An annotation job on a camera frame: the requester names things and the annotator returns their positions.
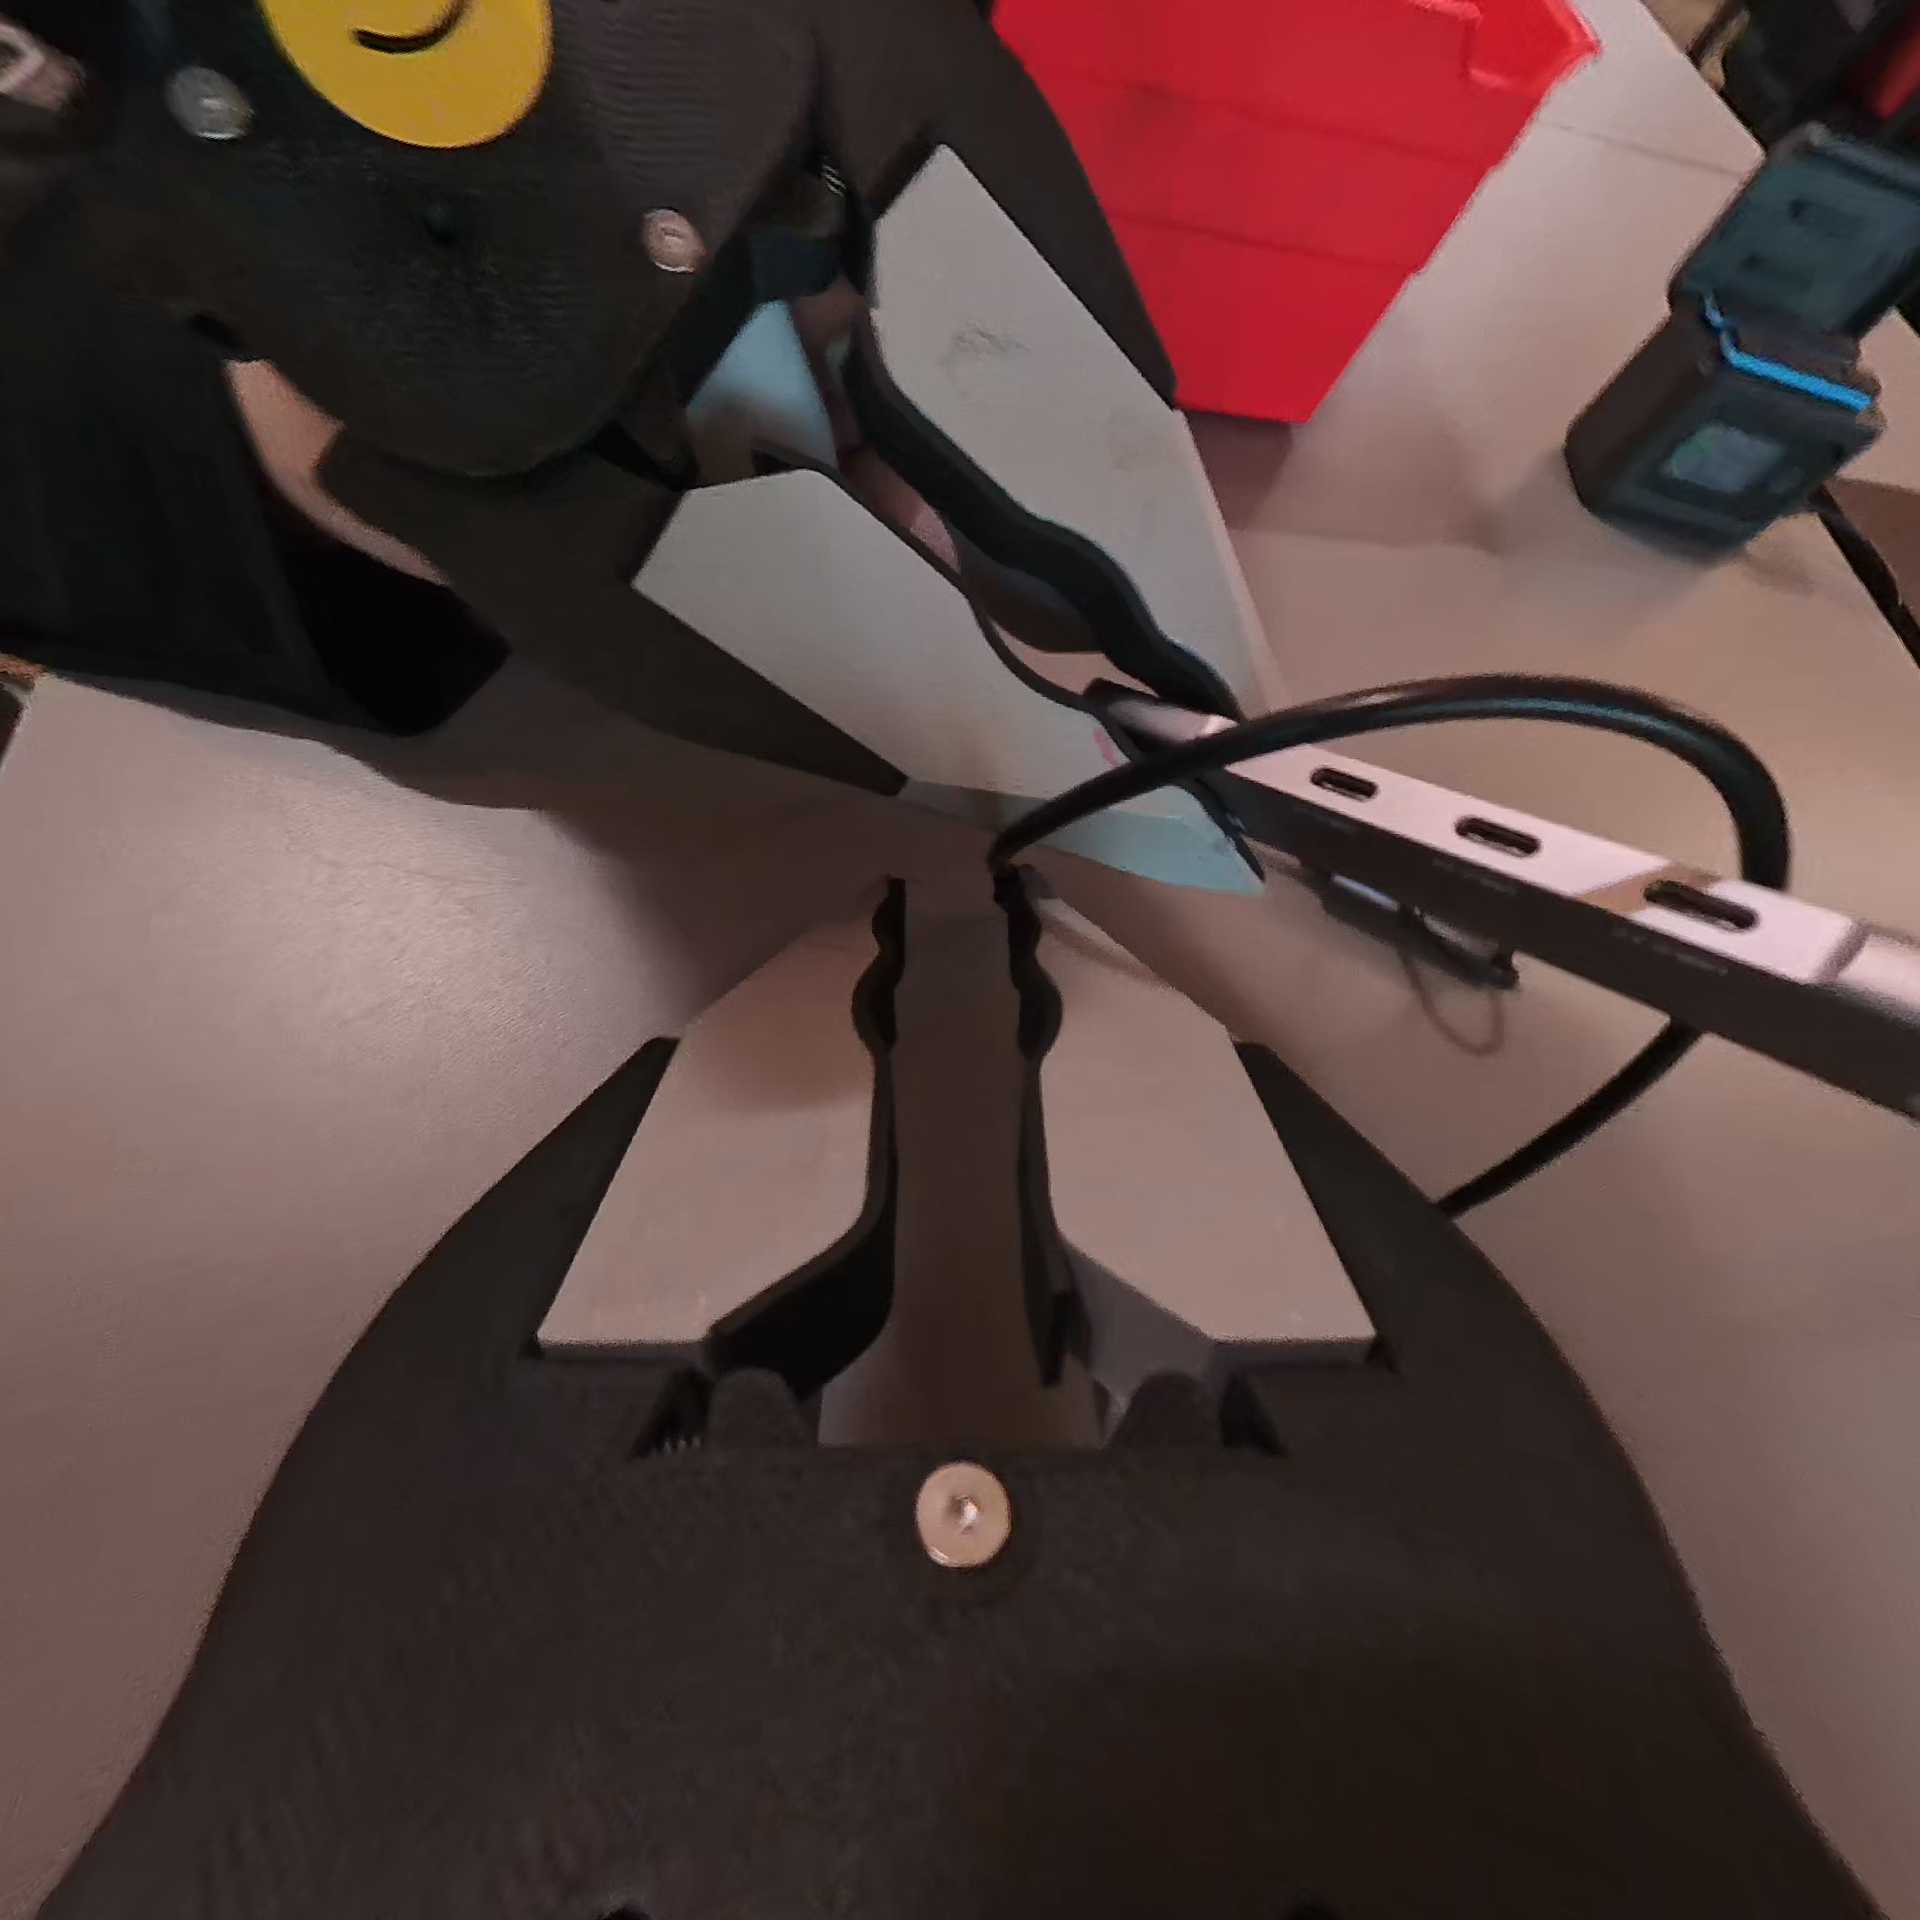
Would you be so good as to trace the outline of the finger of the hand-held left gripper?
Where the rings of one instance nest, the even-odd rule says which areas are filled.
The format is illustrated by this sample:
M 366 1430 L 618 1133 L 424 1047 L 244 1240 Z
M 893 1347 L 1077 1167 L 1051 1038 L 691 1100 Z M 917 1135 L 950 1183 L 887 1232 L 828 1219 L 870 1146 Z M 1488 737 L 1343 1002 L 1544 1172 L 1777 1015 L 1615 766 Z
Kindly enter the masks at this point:
M 852 418 L 1035 649 L 1243 718 L 1263 630 L 1186 416 L 934 148 L 870 235 Z
M 633 586 L 798 697 L 905 776 L 905 800 L 992 833 L 1128 761 L 1089 689 L 1041 672 L 999 612 L 986 566 L 866 440 L 836 326 L 770 304 L 703 381 L 703 460 L 781 455 L 766 476 L 691 493 Z

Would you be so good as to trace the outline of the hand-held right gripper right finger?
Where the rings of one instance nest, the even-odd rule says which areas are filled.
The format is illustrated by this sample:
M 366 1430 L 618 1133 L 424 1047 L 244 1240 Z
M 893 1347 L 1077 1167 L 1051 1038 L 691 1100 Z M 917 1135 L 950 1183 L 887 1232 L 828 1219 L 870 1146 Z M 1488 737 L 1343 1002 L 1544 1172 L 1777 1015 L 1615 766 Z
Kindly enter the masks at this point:
M 1021 1057 L 1021 1286 L 1041 1376 L 1223 1392 L 1353 1362 L 1375 1325 L 1233 1034 L 1056 899 L 995 875 Z

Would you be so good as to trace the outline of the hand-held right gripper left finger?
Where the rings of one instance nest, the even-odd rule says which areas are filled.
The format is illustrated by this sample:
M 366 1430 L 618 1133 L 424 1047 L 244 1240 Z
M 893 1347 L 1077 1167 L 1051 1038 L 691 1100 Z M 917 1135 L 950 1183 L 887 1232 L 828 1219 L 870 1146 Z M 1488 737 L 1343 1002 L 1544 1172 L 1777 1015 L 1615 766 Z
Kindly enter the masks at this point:
M 902 973 L 886 880 L 665 1042 L 539 1355 L 765 1371 L 812 1399 L 868 1352 L 894 1296 Z

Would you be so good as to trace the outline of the red plastic bin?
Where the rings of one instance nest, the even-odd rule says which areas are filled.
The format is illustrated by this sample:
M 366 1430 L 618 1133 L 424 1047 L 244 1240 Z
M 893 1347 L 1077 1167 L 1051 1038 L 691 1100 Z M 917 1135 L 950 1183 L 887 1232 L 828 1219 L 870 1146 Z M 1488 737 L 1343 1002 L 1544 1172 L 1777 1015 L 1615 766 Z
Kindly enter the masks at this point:
M 1000 2 L 1178 407 L 1302 423 L 1599 39 L 1562 2 Z

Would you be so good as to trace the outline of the black usb-c cable blue plugs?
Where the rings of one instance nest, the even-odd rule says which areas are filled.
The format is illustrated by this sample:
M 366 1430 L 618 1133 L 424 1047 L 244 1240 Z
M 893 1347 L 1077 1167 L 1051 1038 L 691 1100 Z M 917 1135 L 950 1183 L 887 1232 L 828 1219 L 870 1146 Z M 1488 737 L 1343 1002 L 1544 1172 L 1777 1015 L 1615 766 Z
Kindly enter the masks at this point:
M 1165 787 L 1238 769 L 1265 755 L 1332 744 L 1370 731 L 1449 726 L 1467 723 L 1531 723 L 1610 731 L 1679 760 L 1709 782 L 1736 830 L 1740 877 L 1785 893 L 1791 877 L 1791 826 L 1788 800 L 1766 761 L 1715 720 L 1695 715 L 1644 689 L 1605 686 L 1576 676 L 1477 672 L 1428 683 L 1384 686 L 1338 693 L 1283 708 L 1263 718 L 1226 723 L 1186 708 L 1147 700 L 1156 718 L 1201 723 L 1193 737 L 1159 744 L 1143 760 L 1128 760 L 1008 824 L 986 853 L 989 872 L 1010 872 L 1021 856 L 1042 841 L 1115 810 Z M 1576 1146 L 1599 1133 L 1615 1116 L 1651 1091 L 1704 1038 L 1668 1021 L 1598 1091 L 1554 1126 L 1508 1153 L 1501 1164 L 1434 1199 L 1453 1219 L 1503 1198 Z

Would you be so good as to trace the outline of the person's left forearm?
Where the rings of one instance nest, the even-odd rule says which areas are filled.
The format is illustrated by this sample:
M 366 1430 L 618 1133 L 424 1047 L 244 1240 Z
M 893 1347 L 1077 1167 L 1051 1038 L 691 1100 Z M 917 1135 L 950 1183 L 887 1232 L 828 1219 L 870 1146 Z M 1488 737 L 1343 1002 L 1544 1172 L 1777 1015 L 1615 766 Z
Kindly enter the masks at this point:
M 443 726 L 510 649 L 449 592 L 300 533 L 198 344 L 5 334 L 5 652 L 379 737 Z

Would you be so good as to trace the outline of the dark battery charger case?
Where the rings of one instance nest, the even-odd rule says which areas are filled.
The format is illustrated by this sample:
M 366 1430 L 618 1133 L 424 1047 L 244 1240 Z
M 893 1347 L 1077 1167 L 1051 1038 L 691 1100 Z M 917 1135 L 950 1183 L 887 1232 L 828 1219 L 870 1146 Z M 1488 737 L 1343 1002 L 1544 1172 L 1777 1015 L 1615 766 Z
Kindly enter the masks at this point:
M 1915 148 L 1791 130 L 1677 265 L 1663 322 L 1571 421 L 1576 498 L 1710 555 L 1809 509 L 1883 434 L 1860 344 L 1915 258 Z

